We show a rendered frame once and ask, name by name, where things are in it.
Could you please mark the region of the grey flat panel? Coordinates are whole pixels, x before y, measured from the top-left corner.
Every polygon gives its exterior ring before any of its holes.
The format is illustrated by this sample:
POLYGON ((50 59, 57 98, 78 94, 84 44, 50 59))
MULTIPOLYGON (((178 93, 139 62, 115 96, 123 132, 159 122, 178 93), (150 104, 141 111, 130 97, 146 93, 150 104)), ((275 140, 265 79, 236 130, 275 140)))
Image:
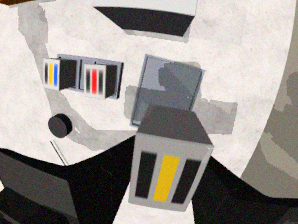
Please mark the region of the grey flat panel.
POLYGON ((298 0, 281 84, 241 177, 267 197, 298 198, 298 0))

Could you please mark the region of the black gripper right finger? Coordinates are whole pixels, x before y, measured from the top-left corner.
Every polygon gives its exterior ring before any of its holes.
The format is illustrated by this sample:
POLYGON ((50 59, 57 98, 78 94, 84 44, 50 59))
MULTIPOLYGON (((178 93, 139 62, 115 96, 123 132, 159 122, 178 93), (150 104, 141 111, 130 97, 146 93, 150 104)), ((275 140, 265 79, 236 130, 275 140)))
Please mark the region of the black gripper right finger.
POLYGON ((192 205, 194 224, 298 224, 298 198, 267 197, 213 156, 192 205))

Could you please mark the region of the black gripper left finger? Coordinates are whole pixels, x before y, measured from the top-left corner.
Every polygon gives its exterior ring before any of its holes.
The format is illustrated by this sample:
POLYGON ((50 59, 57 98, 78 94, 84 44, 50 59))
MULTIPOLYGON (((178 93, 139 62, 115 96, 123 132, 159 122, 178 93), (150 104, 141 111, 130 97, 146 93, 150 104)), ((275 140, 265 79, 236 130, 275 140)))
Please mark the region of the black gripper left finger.
POLYGON ((113 224, 130 171, 136 136, 100 155, 57 165, 0 148, 0 183, 68 218, 69 224, 113 224))

